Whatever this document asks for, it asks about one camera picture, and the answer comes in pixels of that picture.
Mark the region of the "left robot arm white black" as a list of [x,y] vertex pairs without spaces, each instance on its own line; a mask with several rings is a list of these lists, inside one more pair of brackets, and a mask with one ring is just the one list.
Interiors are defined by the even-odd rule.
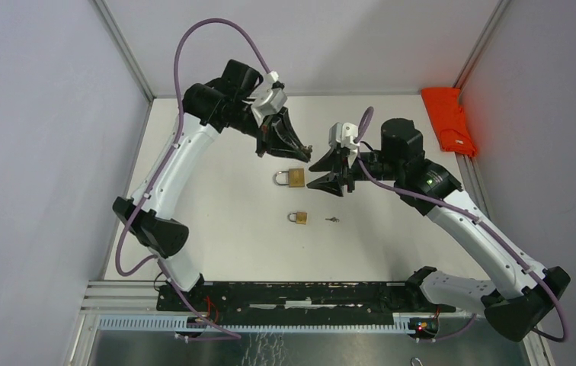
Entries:
[[226,128],[256,140],[257,156],[309,162],[312,147],[293,129],[279,74],[265,75],[229,60],[219,78],[189,87],[174,128],[144,182],[130,197],[117,197],[113,211],[165,275],[178,286],[175,300],[185,310],[204,301],[203,278],[185,248],[189,229],[173,218],[178,199],[200,157]]

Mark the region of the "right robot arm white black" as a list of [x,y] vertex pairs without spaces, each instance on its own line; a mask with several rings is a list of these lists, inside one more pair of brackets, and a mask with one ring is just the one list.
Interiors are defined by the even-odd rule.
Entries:
[[526,254],[482,213],[459,180],[428,159],[423,134],[411,120],[393,118],[380,128],[380,147],[361,151],[361,126],[334,124],[327,153],[312,167],[309,188],[338,197],[359,181],[396,193],[409,207],[448,233],[484,270],[486,280],[462,278],[432,267],[416,271],[405,290],[415,311],[448,305],[483,316],[513,342],[539,332],[570,284],[561,267],[548,268]]

